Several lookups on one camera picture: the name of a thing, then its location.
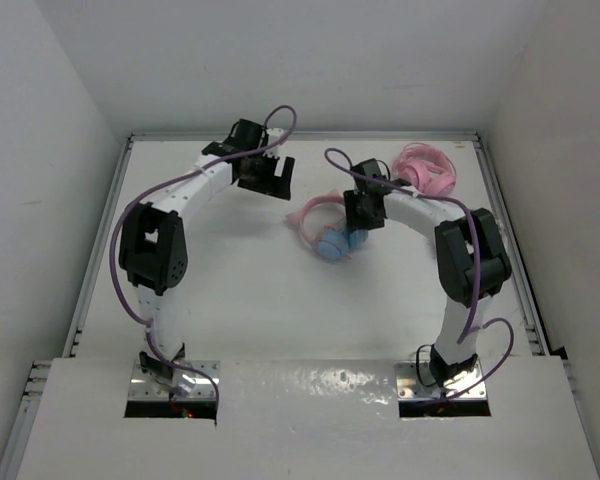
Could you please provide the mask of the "blue pink cat-ear headphones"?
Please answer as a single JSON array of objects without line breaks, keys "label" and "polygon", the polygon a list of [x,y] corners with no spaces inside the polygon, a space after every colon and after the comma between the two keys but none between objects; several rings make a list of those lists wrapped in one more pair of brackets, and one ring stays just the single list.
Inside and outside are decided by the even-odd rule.
[{"label": "blue pink cat-ear headphones", "polygon": [[[321,207],[333,206],[341,216],[334,222],[325,224],[320,230],[308,230],[306,218]],[[288,225],[293,227],[305,246],[323,260],[338,262],[346,260],[369,238],[367,230],[352,230],[347,226],[344,212],[344,197],[337,189],[309,199],[301,208],[286,215]]]}]

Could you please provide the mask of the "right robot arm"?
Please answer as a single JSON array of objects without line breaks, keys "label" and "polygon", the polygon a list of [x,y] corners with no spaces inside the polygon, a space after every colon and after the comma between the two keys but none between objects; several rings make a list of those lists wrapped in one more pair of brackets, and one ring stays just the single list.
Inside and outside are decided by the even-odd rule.
[{"label": "right robot arm", "polygon": [[344,192],[351,230],[382,228],[387,220],[433,242],[446,307],[440,333],[430,347],[429,371],[443,386],[477,361],[476,341],[486,300],[510,278],[511,263],[493,214],[462,202],[420,194],[382,175],[379,161],[349,167],[355,187]]}]

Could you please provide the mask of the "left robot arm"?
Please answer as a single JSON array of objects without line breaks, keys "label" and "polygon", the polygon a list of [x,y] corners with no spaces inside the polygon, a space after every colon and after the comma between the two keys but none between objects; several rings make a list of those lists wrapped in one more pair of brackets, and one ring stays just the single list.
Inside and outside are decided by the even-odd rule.
[{"label": "left robot arm", "polygon": [[116,225],[118,265],[138,301],[132,317],[145,328],[141,367],[166,383],[182,365],[184,343],[166,303],[188,268],[186,227],[207,203],[231,185],[288,200],[295,160],[277,148],[288,132],[240,119],[221,142],[205,146],[193,167],[175,181],[134,200]]}]

